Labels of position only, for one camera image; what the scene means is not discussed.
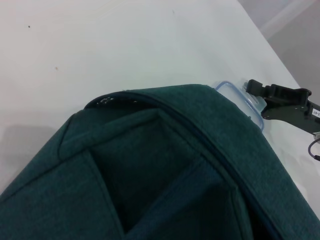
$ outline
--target white table surface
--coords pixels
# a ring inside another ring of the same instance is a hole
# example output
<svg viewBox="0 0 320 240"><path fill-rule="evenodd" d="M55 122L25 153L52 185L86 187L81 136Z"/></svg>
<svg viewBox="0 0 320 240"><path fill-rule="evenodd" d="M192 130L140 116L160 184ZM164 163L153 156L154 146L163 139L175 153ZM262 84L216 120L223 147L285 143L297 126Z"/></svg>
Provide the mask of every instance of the white table surface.
<svg viewBox="0 0 320 240"><path fill-rule="evenodd" d="M0 192L95 97L249 79L299 87L236 0L2 0ZM276 120L265 125L320 218L313 137Z"/></svg>

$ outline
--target green fabric bag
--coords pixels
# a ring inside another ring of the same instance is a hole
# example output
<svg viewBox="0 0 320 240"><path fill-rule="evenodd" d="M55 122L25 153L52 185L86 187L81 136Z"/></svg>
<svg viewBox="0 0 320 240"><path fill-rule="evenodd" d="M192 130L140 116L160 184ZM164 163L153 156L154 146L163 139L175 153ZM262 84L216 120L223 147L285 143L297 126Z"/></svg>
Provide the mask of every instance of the green fabric bag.
<svg viewBox="0 0 320 240"><path fill-rule="evenodd" d="M74 114L0 196L0 240L317 240L260 129L203 85Z"/></svg>

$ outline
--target blue plastic lid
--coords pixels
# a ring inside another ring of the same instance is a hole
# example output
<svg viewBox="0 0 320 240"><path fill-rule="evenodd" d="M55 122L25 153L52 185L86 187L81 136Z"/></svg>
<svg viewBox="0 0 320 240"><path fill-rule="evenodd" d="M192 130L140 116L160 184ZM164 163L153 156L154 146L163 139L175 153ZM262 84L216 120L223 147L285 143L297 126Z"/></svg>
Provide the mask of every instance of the blue plastic lid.
<svg viewBox="0 0 320 240"><path fill-rule="evenodd" d="M265 124L259 111L267 105L266 102L261 99L253 98L247 92L245 92L246 85L242 88L236 87L234 84L228 81L221 82L215 90L233 102L242 112L244 112L255 124L259 126L263 131Z"/></svg>

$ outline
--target black metal part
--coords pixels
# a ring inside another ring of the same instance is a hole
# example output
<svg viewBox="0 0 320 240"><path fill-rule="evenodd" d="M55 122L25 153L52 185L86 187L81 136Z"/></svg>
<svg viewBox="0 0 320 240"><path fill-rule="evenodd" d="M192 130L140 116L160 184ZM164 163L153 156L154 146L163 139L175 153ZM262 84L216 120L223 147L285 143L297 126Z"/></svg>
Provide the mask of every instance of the black metal part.
<svg viewBox="0 0 320 240"><path fill-rule="evenodd" d="M320 106L308 100L310 90L275 84L262 86L262 83L252 79L248 82L246 92L264 98L266 107L261 112L264 119L284 121L310 134L320 132L320 115L317 117L312 114L320 112Z"/></svg>

